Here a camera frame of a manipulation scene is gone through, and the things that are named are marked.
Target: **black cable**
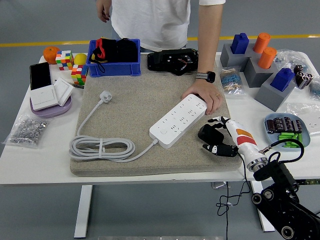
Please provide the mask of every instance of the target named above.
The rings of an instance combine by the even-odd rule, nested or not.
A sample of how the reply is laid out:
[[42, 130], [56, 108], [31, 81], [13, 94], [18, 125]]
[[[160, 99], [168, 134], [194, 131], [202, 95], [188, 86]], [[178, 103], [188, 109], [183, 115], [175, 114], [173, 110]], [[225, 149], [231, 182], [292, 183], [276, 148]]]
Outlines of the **black cable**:
[[279, 158], [280, 158], [281, 153], [280, 153], [279, 151], [276, 151], [276, 152], [272, 153], [272, 154], [269, 156], [269, 158], [268, 158], [268, 163], [270, 163], [271, 158], [272, 158], [274, 155], [276, 155], [276, 154], [278, 154], [278, 157], [276, 158], [276, 161], [277, 161], [277, 162], [279, 161]]
[[[238, 203], [240, 201], [240, 197], [242, 196], [242, 194], [249, 194], [251, 192], [251, 188], [250, 188], [250, 185], [249, 185], [249, 182], [248, 182], [248, 179], [247, 179], [245, 160], [242, 158], [242, 156], [239, 153], [238, 153], [238, 155], [241, 158], [242, 163], [243, 163], [244, 179], [245, 179], [245, 182], [242, 184], [240, 193], [238, 195], [229, 196], [229, 182], [226, 182], [226, 195], [221, 195], [220, 198], [219, 198], [219, 203], [215, 204], [215, 206], [218, 207], [217, 215], [218, 216], [222, 216], [222, 215], [225, 214], [225, 216], [226, 216], [226, 229], [225, 229], [225, 231], [226, 231], [226, 233], [225, 233], [226, 234], [226, 240], [228, 240], [228, 226], [229, 226], [228, 211], [230, 209], [230, 207], [229, 207], [230, 205], [228, 204], [229, 199], [238, 197], [236, 204], [232, 204], [231, 205], [231, 206], [236, 206], [236, 205], [238, 205]], [[247, 185], [247, 187], [249, 189], [248, 191], [243, 191], [245, 184]], [[226, 198], [226, 203], [222, 203], [222, 198]], [[225, 207], [225, 211], [223, 213], [219, 213], [219, 211], [220, 211], [220, 209], [222, 207]]]
[[305, 147], [304, 147], [304, 145], [303, 145], [299, 140], [291, 139], [291, 138], [281, 139], [281, 140], [279, 140], [279, 141], [276, 141], [276, 142], [272, 143], [272, 144], [270, 145], [270, 147], [274, 147], [274, 146], [276, 146], [276, 145], [278, 145], [278, 144], [282, 144], [282, 143], [286, 143], [286, 142], [293, 142], [293, 143], [297, 144], [297, 145], [300, 147], [300, 155], [299, 155], [297, 158], [292, 159], [292, 160], [279, 161], [279, 158], [277, 158], [277, 161], [279, 161], [279, 163], [281, 163], [281, 164], [285, 164], [285, 163], [293, 163], [293, 162], [296, 162], [296, 161], [298, 161], [299, 159], [301, 159], [302, 156], [303, 156], [304, 153], [305, 153]]
[[[226, 205], [227, 206], [228, 206], [228, 201], [229, 201], [229, 182], [226, 182]], [[225, 219], [226, 219], [225, 239], [228, 240], [228, 226], [229, 226], [228, 211], [225, 212]]]

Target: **table leg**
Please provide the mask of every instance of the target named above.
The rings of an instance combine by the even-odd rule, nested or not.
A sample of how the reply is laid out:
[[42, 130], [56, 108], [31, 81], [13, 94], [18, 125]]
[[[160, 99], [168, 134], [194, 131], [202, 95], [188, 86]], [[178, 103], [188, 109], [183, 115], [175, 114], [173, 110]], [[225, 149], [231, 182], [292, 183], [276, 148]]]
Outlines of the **table leg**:
[[[251, 181], [253, 193], [261, 193], [264, 189], [261, 181]], [[274, 232], [274, 226], [268, 221], [268, 219], [258, 210], [261, 226], [264, 232]]]
[[85, 238], [87, 235], [92, 188], [92, 185], [82, 186], [74, 238]]

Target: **yellow floor line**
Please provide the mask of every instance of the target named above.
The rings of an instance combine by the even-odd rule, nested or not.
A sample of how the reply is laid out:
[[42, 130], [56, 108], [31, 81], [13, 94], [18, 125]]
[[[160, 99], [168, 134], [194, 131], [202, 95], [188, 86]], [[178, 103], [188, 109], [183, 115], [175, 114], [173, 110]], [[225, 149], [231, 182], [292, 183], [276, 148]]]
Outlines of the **yellow floor line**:
[[[249, 39], [257, 39], [258, 36], [248, 36]], [[271, 39], [307, 39], [320, 38], [320, 34], [290, 34], [290, 35], [271, 35]], [[188, 37], [188, 41], [197, 41], [198, 38]], [[233, 40], [234, 36], [221, 36], [220, 40]], [[32, 46], [56, 46], [56, 45], [82, 45], [89, 44], [89, 40], [81, 41], [39, 41], [39, 42], [17, 42], [17, 43], [0, 43], [0, 48], [11, 47], [32, 47]]]

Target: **white plug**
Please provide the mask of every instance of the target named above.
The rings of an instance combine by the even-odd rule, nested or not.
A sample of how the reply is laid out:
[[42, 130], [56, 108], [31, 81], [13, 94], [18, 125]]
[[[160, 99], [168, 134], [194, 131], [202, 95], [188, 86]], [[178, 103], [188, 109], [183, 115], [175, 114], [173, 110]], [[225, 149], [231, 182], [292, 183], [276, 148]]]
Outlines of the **white plug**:
[[104, 101], [105, 103], [108, 103], [110, 102], [110, 100], [112, 99], [112, 94], [108, 91], [103, 91], [101, 94], [100, 94], [100, 98], [102, 101]]

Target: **smartwatch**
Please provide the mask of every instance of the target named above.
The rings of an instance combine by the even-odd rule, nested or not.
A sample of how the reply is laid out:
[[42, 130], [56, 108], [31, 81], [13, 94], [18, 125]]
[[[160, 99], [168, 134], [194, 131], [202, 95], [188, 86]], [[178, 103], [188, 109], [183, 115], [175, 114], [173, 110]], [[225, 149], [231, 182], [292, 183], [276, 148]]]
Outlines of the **smartwatch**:
[[216, 80], [216, 74], [213, 71], [208, 71], [207, 73], [197, 72], [195, 78], [205, 79], [208, 83], [214, 83]]

